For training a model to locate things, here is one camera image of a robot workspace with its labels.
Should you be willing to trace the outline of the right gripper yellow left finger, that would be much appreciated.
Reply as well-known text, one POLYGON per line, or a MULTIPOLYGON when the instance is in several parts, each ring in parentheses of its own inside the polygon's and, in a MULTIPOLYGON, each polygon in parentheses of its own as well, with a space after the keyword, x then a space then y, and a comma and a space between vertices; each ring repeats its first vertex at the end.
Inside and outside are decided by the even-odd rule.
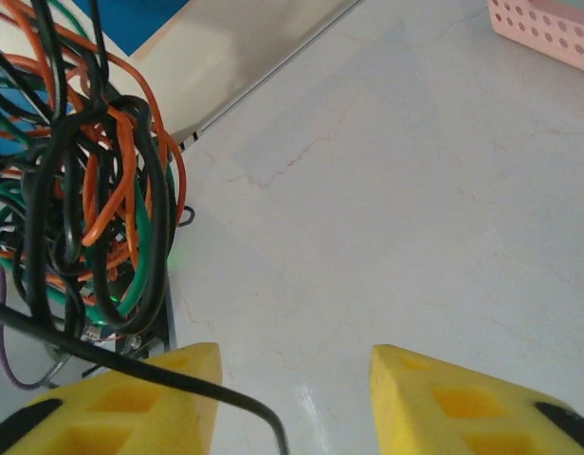
POLYGON ((218 404, 103 373, 36 398, 0 423, 0 454, 208 454, 218 404))

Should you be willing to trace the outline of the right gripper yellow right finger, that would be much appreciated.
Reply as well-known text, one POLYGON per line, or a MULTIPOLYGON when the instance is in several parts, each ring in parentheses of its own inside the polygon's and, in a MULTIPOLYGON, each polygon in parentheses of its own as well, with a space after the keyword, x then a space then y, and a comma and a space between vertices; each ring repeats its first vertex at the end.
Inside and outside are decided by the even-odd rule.
POLYGON ((397 346, 373 346, 370 391, 383 454, 584 454, 566 403, 397 346))

